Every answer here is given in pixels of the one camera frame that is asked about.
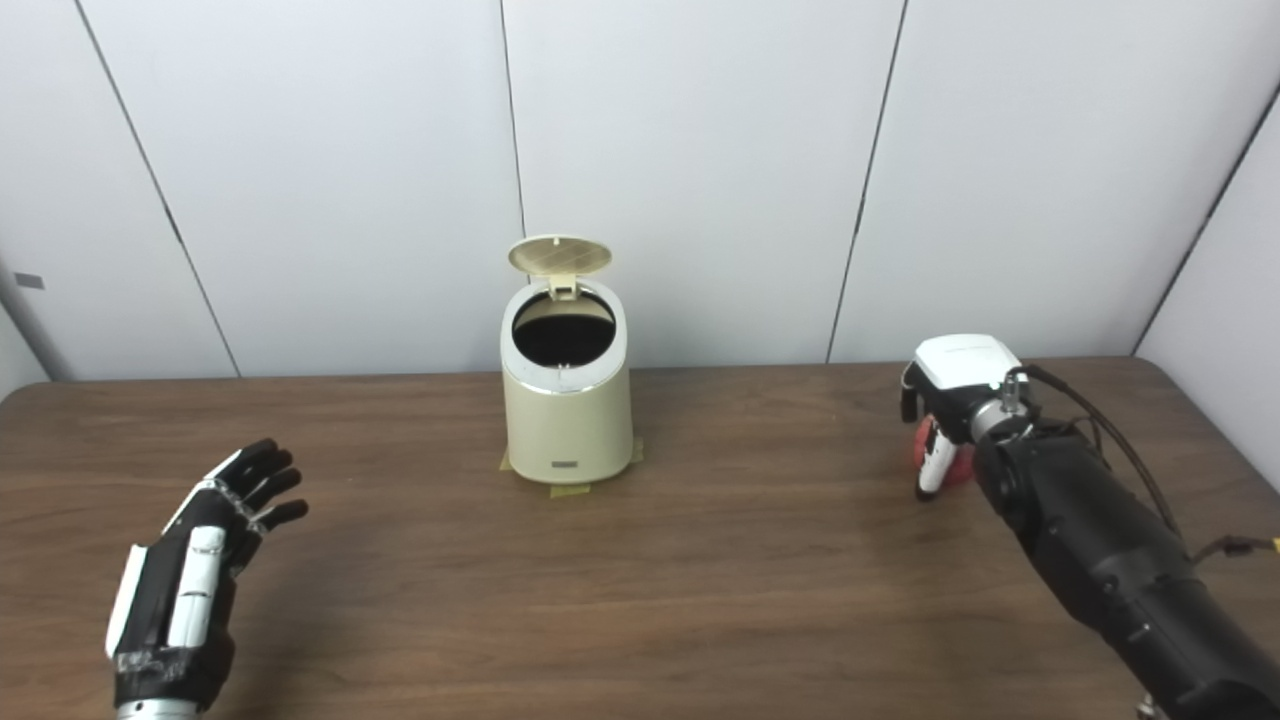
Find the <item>white wall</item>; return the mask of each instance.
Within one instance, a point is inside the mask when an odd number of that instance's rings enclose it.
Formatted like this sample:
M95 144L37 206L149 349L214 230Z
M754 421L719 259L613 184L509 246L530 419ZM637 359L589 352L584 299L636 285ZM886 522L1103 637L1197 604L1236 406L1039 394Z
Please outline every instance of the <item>white wall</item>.
M498 366L498 0L87 0L246 375Z
M822 363L901 0L504 8L529 232L613 249L634 363Z
M44 368L31 354L27 341L0 307L0 402L9 393L31 383L47 380Z
M1280 488L1280 110L1271 110L1138 355Z
M84 0L211 314L76 4L0 4L0 296L69 378L493 369L527 229L640 366L1128 352L1280 4L913 3L864 188L902 6Z
M0 291L61 378L233 374L69 0L0 3Z
M833 360L1126 355L1280 79L1280 3L911 3Z

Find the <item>lid hinge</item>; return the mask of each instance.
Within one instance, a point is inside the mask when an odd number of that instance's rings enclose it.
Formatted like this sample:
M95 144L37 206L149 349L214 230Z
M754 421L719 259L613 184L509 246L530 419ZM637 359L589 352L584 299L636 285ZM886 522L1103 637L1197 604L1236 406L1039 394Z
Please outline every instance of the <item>lid hinge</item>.
M550 275L552 300L577 300L577 275Z

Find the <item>trash can lid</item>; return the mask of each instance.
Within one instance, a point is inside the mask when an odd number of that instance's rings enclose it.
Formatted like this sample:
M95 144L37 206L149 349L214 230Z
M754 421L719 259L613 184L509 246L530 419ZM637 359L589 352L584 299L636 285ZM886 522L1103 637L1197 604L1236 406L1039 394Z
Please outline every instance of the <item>trash can lid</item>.
M535 277L589 275L613 260L600 242L566 234L526 237L511 246L507 259L522 273Z

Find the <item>white robotic hand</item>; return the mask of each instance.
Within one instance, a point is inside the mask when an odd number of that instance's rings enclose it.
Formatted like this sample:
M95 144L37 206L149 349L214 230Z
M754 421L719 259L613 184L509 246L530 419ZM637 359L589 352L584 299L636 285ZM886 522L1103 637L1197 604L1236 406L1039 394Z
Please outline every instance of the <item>white robotic hand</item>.
M950 334L924 341L902 372L904 423L919 420L919 400L933 415L915 495L932 500L956 455L987 429L1027 411L1027 377L1005 386L1020 363L1005 343L987 334Z
M302 482L271 439L237 450L192 488L151 546L133 546L106 630L116 719L193 719L216 700L236 644L236 575L275 527L307 514Z

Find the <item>black robotic arm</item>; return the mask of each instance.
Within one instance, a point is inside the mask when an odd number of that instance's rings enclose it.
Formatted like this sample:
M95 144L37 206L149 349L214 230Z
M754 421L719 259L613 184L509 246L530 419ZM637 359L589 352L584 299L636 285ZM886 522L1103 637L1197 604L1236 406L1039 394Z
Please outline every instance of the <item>black robotic arm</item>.
M904 420L915 396L933 415L918 496L931 498L946 471L931 455L975 443L977 480L1032 566L1160 711L1280 720L1280 667L1210 596L1171 518L1125 489L1075 425L1041 418L1028 375L1060 383L989 336L920 346L902 380Z

